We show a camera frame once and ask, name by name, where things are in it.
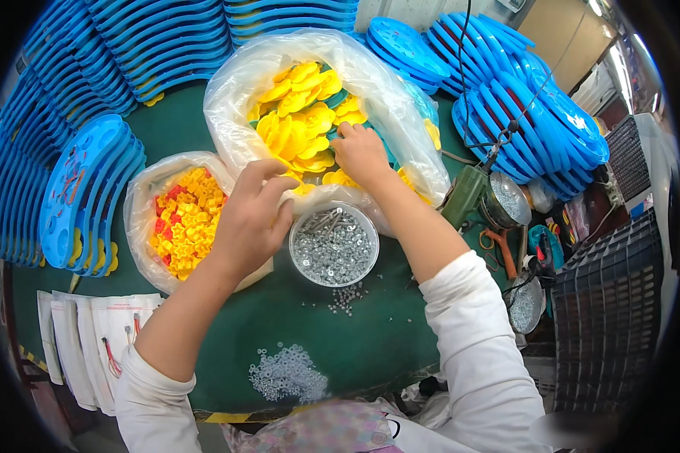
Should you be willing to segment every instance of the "orange tool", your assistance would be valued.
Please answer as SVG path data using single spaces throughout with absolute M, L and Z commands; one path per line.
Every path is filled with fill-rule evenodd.
M 516 263 L 514 258 L 511 256 L 511 250 L 509 249 L 509 244 L 506 242 L 506 233 L 508 230 L 501 230 L 501 234 L 494 233 L 489 228 L 481 232 L 482 235 L 489 236 L 491 239 L 496 240 L 501 249 L 501 256 L 504 257 L 504 266 L 506 267 L 506 275 L 509 280 L 516 278 Z

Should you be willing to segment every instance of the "person's left hand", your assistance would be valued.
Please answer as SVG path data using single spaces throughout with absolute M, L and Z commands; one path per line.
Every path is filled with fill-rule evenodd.
M 287 167 L 276 159 L 250 162 L 222 208 L 207 258 L 236 284 L 280 249 L 292 225 L 294 201 L 287 199 L 277 207 L 284 191 L 299 186 L 291 177 L 278 176 L 286 171 Z

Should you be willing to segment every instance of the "workbench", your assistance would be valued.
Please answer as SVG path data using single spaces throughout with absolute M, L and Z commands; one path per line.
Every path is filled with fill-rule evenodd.
M 152 107 L 140 105 L 125 119 L 145 145 L 147 167 L 182 151 L 215 151 L 201 110 L 204 86 L 181 86 Z M 451 120 L 454 99 L 445 94 L 434 98 L 439 103 L 444 149 L 475 159 L 461 145 Z M 463 164 L 448 157 L 443 160 L 453 179 Z M 158 292 L 138 272 L 128 249 L 122 218 L 124 197 L 121 194 L 111 231 L 118 245 L 118 269 L 108 277 L 83 277 L 76 294 Z M 476 213 L 474 219 L 481 217 Z M 481 257 L 488 252 L 479 247 L 483 228 L 476 225 L 464 232 L 468 245 Z M 363 290 L 368 293 L 353 303 L 353 317 L 328 310 L 332 290 L 301 276 L 286 245 L 275 255 L 274 272 L 232 295 L 209 328 L 196 364 L 197 384 L 189 395 L 198 420 L 261 421 L 289 413 L 294 402 L 268 402 L 248 380 L 249 365 L 259 364 L 257 349 L 275 354 L 279 341 L 299 344 L 308 351 L 317 371 L 328 377 L 331 398 L 374 397 L 439 371 L 437 338 L 426 324 L 425 302 L 417 285 L 408 284 L 410 267 L 397 240 L 381 236 L 378 261 L 363 279 Z M 516 258 L 516 232 L 510 232 L 509 247 Z M 502 263 L 500 251 L 490 252 L 496 252 Z M 68 291 L 72 273 L 49 265 L 32 269 L 13 266 L 11 272 L 18 341 L 31 360 L 44 361 L 36 290 Z M 505 287 L 504 268 L 492 274 L 499 286 Z

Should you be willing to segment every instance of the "rolled-up sleeve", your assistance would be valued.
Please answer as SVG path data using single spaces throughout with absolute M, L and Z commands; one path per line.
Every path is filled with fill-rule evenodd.
M 123 353 L 116 418 L 126 447 L 141 451 L 201 451 L 187 395 L 196 384 L 162 375 L 129 345 Z
M 529 436 L 542 398 L 484 260 L 465 253 L 420 290 L 451 396 L 452 419 L 437 432 L 479 451 L 551 451 Z

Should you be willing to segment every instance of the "bag of star-shaped pieces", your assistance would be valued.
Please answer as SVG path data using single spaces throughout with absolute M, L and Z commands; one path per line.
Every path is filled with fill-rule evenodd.
M 126 239 L 138 271 L 150 284 L 172 294 L 208 255 L 234 182 L 216 153 L 190 151 L 158 161 L 128 183 Z M 269 258 L 235 291 L 272 268 Z
M 330 143 L 345 121 L 375 129 L 401 178 L 426 203 L 441 204 L 450 180 L 437 151 L 437 114 L 433 122 L 419 113 L 405 84 L 348 35 L 306 28 L 238 49 L 209 81 L 204 117 L 232 176 L 250 161 L 277 159 L 300 181 L 283 196 L 295 199 L 296 216 L 321 202 L 348 202 L 392 236 L 377 204 L 337 166 Z

